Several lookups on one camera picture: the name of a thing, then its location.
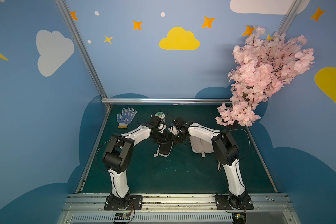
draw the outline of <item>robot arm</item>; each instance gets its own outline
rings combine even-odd
[[[102,162],[110,173],[112,183],[112,192],[108,199],[118,209],[125,210],[130,203],[126,170],[131,163],[133,147],[149,137],[152,137],[156,143],[165,142],[167,135],[163,133],[161,126],[161,119],[152,116],[149,123],[140,125],[133,131],[111,136],[103,153]]]
[[[214,130],[189,121],[184,122],[180,117],[175,119],[168,130],[174,134],[174,142],[181,143],[186,136],[196,137],[212,144],[216,159],[222,164],[229,184],[230,205],[234,208],[243,208],[250,204],[251,199],[242,182],[239,168],[239,148],[228,130]]]

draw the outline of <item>pink artificial flower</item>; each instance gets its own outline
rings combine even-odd
[[[301,50],[307,42],[304,36],[285,42],[286,34],[276,32],[272,41],[260,40],[259,35],[264,32],[264,28],[255,27],[254,33],[246,38],[246,45],[233,50],[235,62],[240,66],[228,74],[229,80],[235,81],[231,85],[232,107],[225,104],[218,107],[221,117],[216,120],[220,125],[231,125],[237,120],[240,125],[251,126],[261,119],[254,113],[256,106],[268,101],[284,84],[309,70],[313,63],[314,49]]]

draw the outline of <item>black mounting plate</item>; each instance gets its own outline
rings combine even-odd
[[[230,205],[229,199],[230,199],[229,195],[215,195],[216,208],[218,210],[235,210],[229,206]],[[247,203],[246,209],[253,210],[254,209],[253,204]]]
[[[132,202],[134,205],[134,210],[136,211],[142,210],[142,199],[143,199],[142,195],[130,195],[129,196],[130,202]],[[131,203],[129,203],[126,211],[130,211],[131,208],[132,208],[132,205]],[[119,209],[116,207],[116,204],[112,202],[112,200],[110,199],[109,195],[106,198],[104,210],[105,211],[119,211]]]

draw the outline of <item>glove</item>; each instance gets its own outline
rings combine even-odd
[[[128,124],[132,122],[134,116],[136,115],[137,111],[133,108],[130,109],[127,107],[127,109],[122,109],[122,114],[117,114],[117,123],[118,128],[127,128]]]

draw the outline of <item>aluminum frame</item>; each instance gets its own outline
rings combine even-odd
[[[55,0],[63,19],[65,20],[67,27],[77,45],[78,50],[80,51],[82,58],[88,68],[88,71],[90,72],[92,79],[94,80],[94,83],[96,84],[96,87],[99,91],[99,94],[102,98],[107,98],[105,89],[103,88],[103,85],[101,83],[101,80],[99,79],[99,75],[97,74],[94,64],[91,61],[90,55],[87,52],[87,49],[85,47],[85,44],[82,41],[81,35],[77,29],[77,26],[75,22],[73,21],[73,18],[71,16],[71,12],[67,6],[67,3],[65,0]]]
[[[77,189],[76,189],[76,194],[81,194],[81,192],[83,190],[83,186],[85,185],[88,173],[90,172],[92,162],[94,161],[94,155],[96,154],[96,151],[98,149],[99,142],[101,140],[102,133],[103,133],[103,130],[105,129],[107,119],[108,119],[108,116],[110,115],[110,112],[111,112],[111,110],[108,108],[107,112],[106,112],[106,115],[105,115],[105,118],[103,119],[101,128],[99,129],[99,134],[97,135],[96,141],[94,142],[94,147],[92,148],[90,157],[89,157],[89,159],[86,163],[85,169],[84,169],[84,171],[82,173],[82,176],[81,176],[81,179],[80,179],[80,182],[78,183],[78,186],[77,186]]]
[[[275,187],[275,184],[274,184],[274,182],[273,182],[273,179],[271,178],[271,175],[270,175],[270,173],[269,173],[269,170],[268,170],[268,168],[266,167],[266,164],[265,164],[265,162],[264,162],[264,159],[263,159],[263,157],[262,157],[261,154],[260,154],[260,151],[259,151],[259,149],[258,149],[258,146],[256,145],[256,143],[255,143],[255,141],[254,141],[254,138],[253,138],[253,136],[251,135],[251,132],[250,132],[250,130],[249,130],[249,127],[246,127],[246,130],[248,131],[248,135],[249,135],[249,137],[250,137],[250,140],[252,141],[253,146],[254,146],[254,148],[255,148],[255,150],[256,150],[258,156],[259,156],[259,159],[260,159],[261,163],[263,164],[263,167],[264,167],[264,169],[265,169],[265,172],[266,172],[266,174],[268,175],[271,184],[273,185],[274,191],[277,193],[278,190],[277,190],[276,187]]]
[[[287,29],[290,27],[292,21],[294,20],[295,16],[297,15],[297,9],[299,8],[302,0],[294,0],[287,11],[284,19],[282,20],[279,28],[278,28],[278,33],[279,35],[286,33]]]
[[[210,213],[227,214],[217,210],[215,194],[132,194],[143,195],[142,210],[139,214],[175,214],[175,213]],[[121,211],[105,211],[103,209],[108,194],[78,194],[69,195],[62,210],[58,224],[71,223],[73,215],[102,214],[110,215]],[[254,205],[251,213],[278,212],[289,224],[300,224],[287,194],[251,194]],[[228,213],[243,213],[244,210],[228,210]]]
[[[231,103],[230,100],[227,99],[132,99],[132,98],[108,98],[107,94],[105,92],[105,89],[102,85],[102,82],[99,78],[99,75],[97,71],[94,68],[93,62],[90,58],[90,55],[87,52],[87,49],[85,47],[85,44],[83,43],[83,40],[81,38],[80,32],[77,29],[77,26],[75,22],[73,21],[73,18],[71,16],[70,10],[67,6],[67,3],[65,0],[55,0],[63,19],[65,20],[67,27],[82,55],[82,58],[92,76],[92,79],[94,80],[94,83],[102,97],[102,102],[107,105],[107,108],[111,108],[111,103]],[[297,9],[300,5],[302,0],[294,0],[291,4],[291,7],[287,11],[287,14],[285,15],[282,23],[280,24],[278,28],[278,33],[286,33],[287,29],[291,25],[291,22],[294,20]]]
[[[102,102],[106,103],[164,103],[164,104],[231,104],[230,99],[178,99],[178,98],[103,98]]]

